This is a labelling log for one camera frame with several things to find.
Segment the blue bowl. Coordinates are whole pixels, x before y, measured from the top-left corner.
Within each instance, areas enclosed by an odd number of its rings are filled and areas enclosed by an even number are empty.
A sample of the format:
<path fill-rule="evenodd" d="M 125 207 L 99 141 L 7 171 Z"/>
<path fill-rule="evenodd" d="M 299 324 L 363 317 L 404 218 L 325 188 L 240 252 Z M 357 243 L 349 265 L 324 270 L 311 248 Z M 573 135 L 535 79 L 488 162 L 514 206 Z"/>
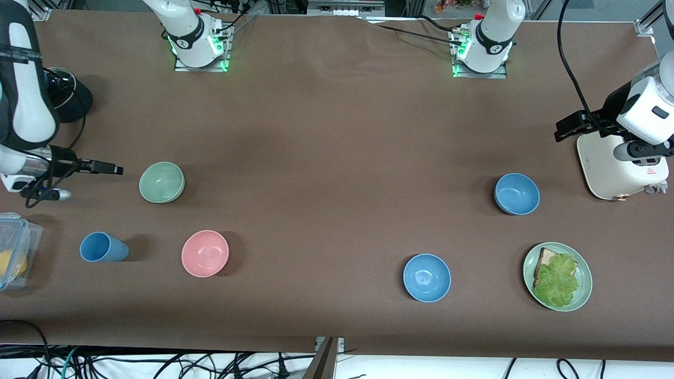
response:
<path fill-rule="evenodd" d="M 412 299 L 433 304 L 448 294 L 452 286 L 452 273 L 440 257 L 428 253 L 418 254 L 405 264 L 402 282 Z"/>
<path fill-rule="evenodd" d="M 530 177 L 522 173 L 508 173 L 496 182 L 494 199 L 496 205 L 505 213 L 526 215 L 538 208 L 541 192 Z"/>

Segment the clear plastic container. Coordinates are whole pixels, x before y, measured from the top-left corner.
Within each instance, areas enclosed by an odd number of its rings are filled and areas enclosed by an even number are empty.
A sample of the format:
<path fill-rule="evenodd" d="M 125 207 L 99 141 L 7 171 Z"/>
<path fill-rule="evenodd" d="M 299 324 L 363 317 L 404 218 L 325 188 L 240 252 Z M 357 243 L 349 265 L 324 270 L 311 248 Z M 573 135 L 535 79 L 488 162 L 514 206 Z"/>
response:
<path fill-rule="evenodd" d="M 27 283 L 32 264 L 40 245 L 43 228 L 23 219 L 16 213 L 0 214 L 0 252 L 12 250 L 11 263 L 25 257 L 27 269 L 24 274 L 14 278 L 7 273 L 0 278 L 0 291 L 21 290 Z"/>

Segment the white bread slice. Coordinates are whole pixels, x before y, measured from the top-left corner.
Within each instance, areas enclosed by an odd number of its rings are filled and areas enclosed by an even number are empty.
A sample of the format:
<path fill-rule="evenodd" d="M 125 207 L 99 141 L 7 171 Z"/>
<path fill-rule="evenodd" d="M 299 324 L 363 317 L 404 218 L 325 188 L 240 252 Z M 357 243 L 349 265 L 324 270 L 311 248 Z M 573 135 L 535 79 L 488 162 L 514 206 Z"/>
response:
<path fill-rule="evenodd" d="M 545 286 L 553 283 L 558 277 L 558 269 L 561 265 L 562 257 L 559 253 L 549 248 L 541 248 L 539 261 L 534 270 L 533 286 Z"/>

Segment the brown table cloth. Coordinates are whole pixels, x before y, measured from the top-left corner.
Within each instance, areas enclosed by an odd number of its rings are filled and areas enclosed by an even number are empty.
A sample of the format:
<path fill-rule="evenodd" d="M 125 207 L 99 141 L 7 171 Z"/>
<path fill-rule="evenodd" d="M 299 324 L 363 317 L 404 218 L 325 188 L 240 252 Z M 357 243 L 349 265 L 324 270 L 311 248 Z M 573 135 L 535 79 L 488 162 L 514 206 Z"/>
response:
<path fill-rule="evenodd" d="M 674 361 L 674 183 L 625 202 L 588 192 L 574 141 L 553 137 L 580 108 L 554 22 L 522 24 L 504 80 L 455 78 L 444 45 L 357 18 L 239 24 L 226 73 L 175 72 L 152 13 L 36 24 L 44 63 L 94 96 L 75 151 L 124 173 L 75 174 L 72 199 L 31 210 L 0 186 L 0 212 L 44 229 L 0 320 L 63 345 L 311 351 L 341 336 L 358 354 Z M 138 189 L 158 162 L 185 177 L 166 204 Z M 495 203 L 508 173 L 537 184 L 536 211 Z M 181 251 L 203 230 L 230 254 L 198 278 Z M 96 231 L 128 257 L 84 261 Z M 523 259 L 544 242 L 587 262 L 580 309 L 525 288 Z M 452 273 L 433 304 L 402 282 L 424 253 Z"/>

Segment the green plate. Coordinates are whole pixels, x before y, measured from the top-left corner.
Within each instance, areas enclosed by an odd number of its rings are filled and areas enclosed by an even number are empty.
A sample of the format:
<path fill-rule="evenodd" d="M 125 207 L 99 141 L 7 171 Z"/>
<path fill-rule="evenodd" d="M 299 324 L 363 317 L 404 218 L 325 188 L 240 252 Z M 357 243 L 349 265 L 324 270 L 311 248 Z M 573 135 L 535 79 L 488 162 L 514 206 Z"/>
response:
<path fill-rule="evenodd" d="M 536 268 L 537 262 L 539 261 L 539 256 L 541 254 L 541 248 L 549 248 L 554 252 L 559 254 L 571 254 L 575 261 L 577 262 L 575 277 L 578 279 L 578 289 L 573 293 L 573 300 L 570 305 L 564 307 L 551 307 L 545 305 L 542 301 L 538 300 L 533 293 L 533 283 L 534 283 L 534 270 Z M 583 259 L 583 257 L 572 247 L 559 242 L 544 242 L 535 245 L 529 252 L 525 255 L 522 262 L 522 277 L 524 279 L 525 288 L 529 291 L 530 295 L 534 297 L 539 304 L 544 307 L 558 311 L 558 312 L 572 312 L 580 309 L 587 300 L 589 300 L 590 295 L 593 289 L 593 280 L 590 268 Z"/>

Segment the yellow fruit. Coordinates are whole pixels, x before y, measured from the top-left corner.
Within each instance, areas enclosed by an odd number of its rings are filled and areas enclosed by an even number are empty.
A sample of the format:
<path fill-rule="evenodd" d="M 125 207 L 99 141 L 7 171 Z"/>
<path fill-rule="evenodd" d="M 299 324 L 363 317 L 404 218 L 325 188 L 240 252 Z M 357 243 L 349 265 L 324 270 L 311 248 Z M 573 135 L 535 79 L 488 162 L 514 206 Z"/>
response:
<path fill-rule="evenodd" d="M 4 278 L 7 273 L 11 273 L 14 278 L 25 273 L 27 269 L 26 258 L 22 257 L 17 259 L 17 262 L 11 263 L 12 255 L 12 250 L 0 252 L 0 278 Z"/>

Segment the green lettuce leaf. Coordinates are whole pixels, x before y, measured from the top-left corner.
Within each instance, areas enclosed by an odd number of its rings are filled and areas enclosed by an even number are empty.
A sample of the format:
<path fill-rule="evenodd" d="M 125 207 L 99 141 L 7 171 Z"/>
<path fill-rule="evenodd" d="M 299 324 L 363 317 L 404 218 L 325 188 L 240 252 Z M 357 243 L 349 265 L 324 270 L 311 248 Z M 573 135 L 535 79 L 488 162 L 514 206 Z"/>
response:
<path fill-rule="evenodd" d="M 549 262 L 539 264 L 534 276 L 535 297 L 551 307 L 570 305 L 579 286 L 576 266 L 571 254 L 557 254 Z"/>

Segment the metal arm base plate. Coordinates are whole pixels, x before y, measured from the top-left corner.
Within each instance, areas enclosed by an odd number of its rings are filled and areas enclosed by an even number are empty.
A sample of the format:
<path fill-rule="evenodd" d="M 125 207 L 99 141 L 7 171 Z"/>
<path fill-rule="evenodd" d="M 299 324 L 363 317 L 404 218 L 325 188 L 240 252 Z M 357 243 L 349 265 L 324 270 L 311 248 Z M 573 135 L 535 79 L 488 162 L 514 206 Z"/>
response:
<path fill-rule="evenodd" d="M 458 42 L 450 47 L 452 54 L 453 77 L 506 79 L 506 60 L 512 43 L 506 47 L 495 45 L 486 48 L 479 41 L 472 39 L 466 31 L 448 32 L 449 40 Z"/>
<path fill-rule="evenodd" d="M 198 72 L 198 73 L 224 73 L 228 72 L 231 50 L 233 44 L 233 35 L 234 28 L 227 29 L 225 32 L 221 32 L 216 36 L 216 42 L 212 45 L 216 48 L 216 51 L 221 53 L 219 56 L 215 57 L 212 62 L 204 67 L 189 67 L 185 65 L 181 60 L 175 57 L 174 71 L 175 72 Z"/>

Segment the aluminium frame corner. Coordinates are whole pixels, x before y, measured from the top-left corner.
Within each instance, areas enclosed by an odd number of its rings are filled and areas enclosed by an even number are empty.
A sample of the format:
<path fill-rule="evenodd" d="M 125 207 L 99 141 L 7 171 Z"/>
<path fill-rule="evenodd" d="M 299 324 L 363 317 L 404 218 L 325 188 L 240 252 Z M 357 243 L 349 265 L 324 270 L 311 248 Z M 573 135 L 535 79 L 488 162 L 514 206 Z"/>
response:
<path fill-rule="evenodd" d="M 653 26 L 665 16 L 664 0 L 657 2 L 642 17 L 634 22 L 634 29 L 638 37 L 650 37 L 654 34 Z"/>
<path fill-rule="evenodd" d="M 52 9 L 58 7 L 52 0 L 21 0 L 35 22 L 45 22 Z"/>

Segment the green bowl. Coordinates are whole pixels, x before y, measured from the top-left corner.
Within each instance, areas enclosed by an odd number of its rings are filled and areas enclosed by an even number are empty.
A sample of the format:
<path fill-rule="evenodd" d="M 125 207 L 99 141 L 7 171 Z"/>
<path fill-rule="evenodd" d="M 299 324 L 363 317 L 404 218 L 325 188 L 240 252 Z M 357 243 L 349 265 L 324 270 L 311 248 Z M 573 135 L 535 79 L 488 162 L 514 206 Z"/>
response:
<path fill-rule="evenodd" d="M 145 201 L 166 204 L 178 199 L 185 187 L 185 177 L 181 168 L 171 162 L 150 165 L 142 173 L 138 189 Z"/>

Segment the cream toaster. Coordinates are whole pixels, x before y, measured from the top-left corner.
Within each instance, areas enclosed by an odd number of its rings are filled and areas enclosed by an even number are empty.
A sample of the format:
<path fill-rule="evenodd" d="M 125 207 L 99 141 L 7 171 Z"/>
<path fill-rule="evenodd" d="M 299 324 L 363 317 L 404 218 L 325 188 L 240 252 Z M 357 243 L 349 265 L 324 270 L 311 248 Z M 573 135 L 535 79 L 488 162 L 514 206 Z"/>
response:
<path fill-rule="evenodd" d="M 590 192 L 604 201 L 624 201 L 640 192 L 665 194 L 669 187 L 666 158 L 630 158 L 626 147 L 619 136 L 578 137 L 576 151 Z"/>

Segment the blue cup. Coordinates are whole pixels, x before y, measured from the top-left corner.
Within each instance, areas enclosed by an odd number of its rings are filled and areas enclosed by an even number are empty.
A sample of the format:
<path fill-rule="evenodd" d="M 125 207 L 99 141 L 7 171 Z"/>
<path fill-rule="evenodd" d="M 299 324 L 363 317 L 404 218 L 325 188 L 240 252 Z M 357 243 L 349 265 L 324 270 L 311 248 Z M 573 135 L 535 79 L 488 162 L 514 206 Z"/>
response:
<path fill-rule="evenodd" d="M 128 257 L 128 246 L 113 236 L 96 231 L 80 243 L 80 257 L 87 262 L 122 262 Z"/>

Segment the metal table edge bracket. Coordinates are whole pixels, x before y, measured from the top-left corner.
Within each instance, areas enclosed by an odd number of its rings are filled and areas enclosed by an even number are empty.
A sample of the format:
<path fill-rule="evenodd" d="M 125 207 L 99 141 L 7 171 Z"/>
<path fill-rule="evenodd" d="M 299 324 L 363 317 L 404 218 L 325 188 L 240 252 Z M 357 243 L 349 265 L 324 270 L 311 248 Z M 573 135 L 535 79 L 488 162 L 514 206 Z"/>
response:
<path fill-rule="evenodd" d="M 345 351 L 344 338 L 323 337 L 315 339 L 316 354 L 302 379 L 334 379 L 337 357 Z"/>

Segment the pink bowl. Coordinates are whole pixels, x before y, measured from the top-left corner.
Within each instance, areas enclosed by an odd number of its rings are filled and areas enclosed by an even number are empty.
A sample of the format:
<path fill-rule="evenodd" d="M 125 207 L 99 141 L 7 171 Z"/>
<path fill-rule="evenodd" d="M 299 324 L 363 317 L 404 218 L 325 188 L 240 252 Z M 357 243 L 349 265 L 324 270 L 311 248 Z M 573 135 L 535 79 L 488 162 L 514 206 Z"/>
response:
<path fill-rule="evenodd" d="M 229 260 L 229 245 L 223 235 L 212 230 L 198 231 L 184 243 L 183 268 L 192 276 L 206 278 L 223 269 Z"/>

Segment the glass lid blue knob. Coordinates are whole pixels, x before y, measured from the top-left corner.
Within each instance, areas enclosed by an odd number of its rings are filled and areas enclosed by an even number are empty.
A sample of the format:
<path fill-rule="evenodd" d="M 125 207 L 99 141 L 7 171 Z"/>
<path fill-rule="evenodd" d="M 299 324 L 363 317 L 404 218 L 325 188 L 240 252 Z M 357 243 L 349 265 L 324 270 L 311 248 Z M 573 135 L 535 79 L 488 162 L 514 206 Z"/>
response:
<path fill-rule="evenodd" d="M 65 71 L 43 68 L 43 72 L 48 99 L 54 109 L 58 109 L 74 97 L 76 81 L 72 74 Z"/>

